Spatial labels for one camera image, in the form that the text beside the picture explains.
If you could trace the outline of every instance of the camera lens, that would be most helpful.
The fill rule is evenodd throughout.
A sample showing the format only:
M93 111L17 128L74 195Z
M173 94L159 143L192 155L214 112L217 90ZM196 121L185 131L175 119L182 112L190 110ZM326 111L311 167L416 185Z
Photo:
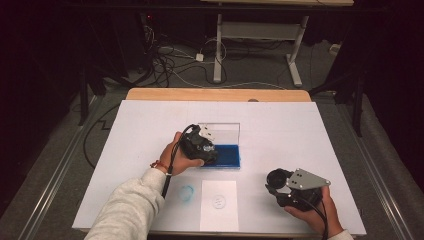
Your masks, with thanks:
M266 177L266 182L268 185L275 189L280 189L286 185L286 180L289 176L286 175L285 170L278 168L270 173Z

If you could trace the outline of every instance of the person's left hand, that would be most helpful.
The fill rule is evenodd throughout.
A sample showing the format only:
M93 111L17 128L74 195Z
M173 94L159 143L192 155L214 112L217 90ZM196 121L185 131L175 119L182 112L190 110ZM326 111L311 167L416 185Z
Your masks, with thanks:
M159 161L163 165L169 167L169 165L171 163L172 148L178 142L178 140L180 139L180 137L181 137L181 132L176 132L175 133L175 136L174 136L174 140L171 143L169 143L165 147L165 149L163 150L162 154L160 155L160 159L159 159ZM203 166L203 164L205 164L205 162L202 159L188 159L181 152L181 149L178 148L178 151L175 154L172 175L173 176L178 175L178 174L184 172L189 167L200 167L200 166ZM164 167L160 166L160 165L157 165L156 168L159 169L159 170L161 170L164 173L167 172L167 170Z

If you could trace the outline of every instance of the stamped circle on paper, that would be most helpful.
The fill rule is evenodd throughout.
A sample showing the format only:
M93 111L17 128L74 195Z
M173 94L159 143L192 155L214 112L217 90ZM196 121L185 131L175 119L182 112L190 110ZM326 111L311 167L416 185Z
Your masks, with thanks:
M213 197L212 204L216 209L222 209L225 207L225 197L222 195L216 195Z

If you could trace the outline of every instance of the white tabletop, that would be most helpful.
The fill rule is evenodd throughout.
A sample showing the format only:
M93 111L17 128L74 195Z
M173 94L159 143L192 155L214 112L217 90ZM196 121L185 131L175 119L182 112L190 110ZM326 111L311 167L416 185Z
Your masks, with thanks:
M315 103L278 102L122 102L73 228L91 228L102 205L120 183L140 176L176 131L197 123L239 123L239 170L189 169L173 177L166 204L152 232L305 237L312 231L285 213L265 188L267 174L302 168L329 179L340 221L353 235L365 229ZM202 182L236 185L238 230L201 231ZM178 192L194 189L183 204Z

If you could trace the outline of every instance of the hand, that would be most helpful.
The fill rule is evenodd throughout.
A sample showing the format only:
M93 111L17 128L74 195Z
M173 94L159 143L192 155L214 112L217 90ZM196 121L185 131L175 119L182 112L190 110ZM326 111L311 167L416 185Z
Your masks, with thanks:
M339 222L339 217L337 215L336 205L334 204L333 199L330 196L330 188L328 186L321 188L322 192L322 203L318 204L317 208L325 215L327 214L328 222L328 237L333 237L341 232L343 232L342 225ZM286 212L290 213L293 217L299 218L305 221L312 230L318 232L319 234L324 233L324 221L314 210L307 212L302 212L299 209L294 207L286 206L284 207Z
M176 132L175 136L174 136L174 140L169 143L165 149L163 150L162 154L160 155L160 159L159 161L169 167L169 165L171 164L171 153L172 153L172 148L174 147L174 145L178 142L178 140L181 137L181 132ZM203 166L203 164L205 164L205 162L202 159L188 159L182 152L181 149L178 148L177 153L175 154L175 159L174 159L174 164L173 164L173 170L172 170L172 175L178 175L182 172L184 172L187 168L189 167L200 167ZM161 170L162 172L166 173L167 170L158 165L156 166L157 169Z

